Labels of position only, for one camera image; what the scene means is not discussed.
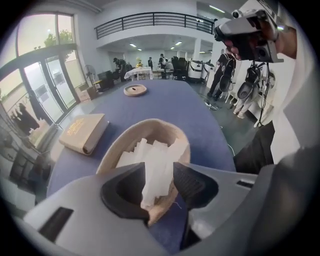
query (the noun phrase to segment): hand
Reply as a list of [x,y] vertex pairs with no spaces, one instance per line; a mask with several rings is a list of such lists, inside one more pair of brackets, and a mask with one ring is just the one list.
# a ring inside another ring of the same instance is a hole
[[[272,40],[272,29],[268,22],[261,21],[261,30],[263,37],[266,40]],[[252,38],[252,40],[249,42],[251,47],[254,49],[257,46],[257,41],[255,38]],[[239,53],[239,49],[237,47],[234,47],[234,44],[230,40],[224,41],[224,44],[227,47],[231,48],[231,52],[233,53],[234,57],[241,61],[241,55]],[[288,27],[288,31],[278,32],[278,38],[275,40],[275,49],[276,53],[282,53],[290,58],[296,59],[297,57],[297,31],[292,28]]]

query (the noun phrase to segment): round wooden dish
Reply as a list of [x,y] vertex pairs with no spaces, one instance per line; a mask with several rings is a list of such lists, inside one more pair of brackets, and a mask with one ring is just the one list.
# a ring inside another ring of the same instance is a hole
[[123,89],[125,95],[130,97],[136,97],[147,92],[147,88],[142,84],[129,85]]

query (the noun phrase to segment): window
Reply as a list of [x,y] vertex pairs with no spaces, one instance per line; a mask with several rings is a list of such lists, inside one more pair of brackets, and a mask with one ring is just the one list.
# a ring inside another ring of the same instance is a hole
[[72,44],[74,42],[72,17],[58,15],[58,30],[61,45]]
[[45,120],[38,119],[39,115],[36,116],[33,99],[28,94],[18,69],[0,81],[0,89],[0,101],[15,128],[37,146],[49,125]]
[[0,68],[5,64],[15,59],[16,56],[16,38],[17,38],[17,28],[15,28],[11,35],[8,37],[5,45],[2,48],[0,55]]
[[55,19],[54,14],[38,14],[21,20],[18,31],[19,56],[57,45]]
[[75,50],[66,54],[64,64],[74,88],[86,82]]

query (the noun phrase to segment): camera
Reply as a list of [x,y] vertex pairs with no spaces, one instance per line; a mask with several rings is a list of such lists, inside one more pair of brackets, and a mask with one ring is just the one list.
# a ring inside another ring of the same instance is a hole
[[[216,41],[232,41],[233,46],[238,48],[242,60],[266,63],[284,61],[277,57],[275,45],[275,40],[278,37],[277,25],[265,10],[252,10],[246,13],[235,10],[232,16],[235,19],[214,28]],[[263,37],[261,22],[270,24],[271,40],[266,40]]]

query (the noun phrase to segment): glass door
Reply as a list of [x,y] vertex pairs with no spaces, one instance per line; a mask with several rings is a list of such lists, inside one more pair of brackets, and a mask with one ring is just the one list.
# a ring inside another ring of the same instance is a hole
[[59,56],[45,59],[45,64],[49,71],[50,79],[54,85],[54,89],[57,91],[57,94],[59,95],[65,107],[67,109],[74,107],[77,102],[69,88],[66,77],[64,76]]
[[52,90],[46,80],[41,63],[36,62],[25,67],[24,72],[31,89],[35,92],[35,95],[44,110],[54,122],[58,122],[58,120],[63,117],[66,108],[63,108],[63,106],[58,104],[56,97],[52,93]]

